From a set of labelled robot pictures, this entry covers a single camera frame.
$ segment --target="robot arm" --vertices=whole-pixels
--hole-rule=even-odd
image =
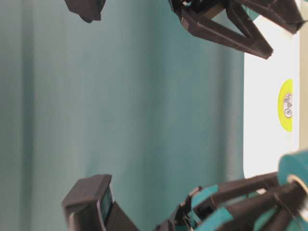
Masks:
[[[86,22],[101,20],[106,0],[65,0],[71,12]],[[304,24],[295,0],[168,0],[171,10],[192,35],[268,59],[273,49],[262,36],[242,5],[265,16],[291,33]],[[212,19],[226,9],[228,18],[242,34]]]
[[[154,231],[284,231],[291,221],[308,230],[299,215],[308,193],[307,156],[284,156],[276,173],[197,187]],[[138,230],[114,202],[110,182],[110,175],[96,175],[75,184],[63,200],[70,231]]]

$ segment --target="yellow circular sticker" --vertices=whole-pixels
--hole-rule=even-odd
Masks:
[[[282,85],[278,97],[278,116],[282,127],[292,131],[293,80],[288,79]]]

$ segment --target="teal backdrop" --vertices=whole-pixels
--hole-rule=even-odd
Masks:
[[[0,22],[0,230],[65,231],[61,201],[93,174],[142,231],[243,177],[244,55],[167,0],[109,0],[90,25],[64,0],[4,0]]]

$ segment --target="black mechanical linkage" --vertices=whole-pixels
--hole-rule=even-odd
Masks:
[[[218,185],[218,192],[193,208],[200,219],[205,219],[218,206],[228,200],[248,195],[260,189],[268,190],[278,186],[277,173],[256,176],[249,179],[235,180]]]
[[[260,231],[285,231],[292,220],[292,213],[285,208],[279,208]]]
[[[202,190],[202,187],[199,186],[190,192],[185,201],[177,206],[176,210],[168,219],[163,221],[160,225],[157,225],[154,231],[175,231],[178,230],[179,227],[186,230],[190,227],[190,217],[188,214],[191,211],[192,197],[200,190]]]
[[[226,206],[234,219],[223,224],[218,231],[234,231],[248,222],[254,223],[261,214],[276,206],[282,207],[289,212],[295,212],[303,204],[306,196],[306,191],[302,186],[297,182],[293,182],[270,189],[263,195]],[[279,215],[278,221],[283,217],[283,215]]]
[[[172,11],[192,35],[268,59],[273,49],[262,36],[242,4],[296,33],[304,20],[294,0],[168,0]],[[228,18],[243,35],[212,19],[226,9]]]

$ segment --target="yellow label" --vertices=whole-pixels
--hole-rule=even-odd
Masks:
[[[282,127],[292,131],[293,80],[288,79],[282,85],[278,97],[278,116]]]

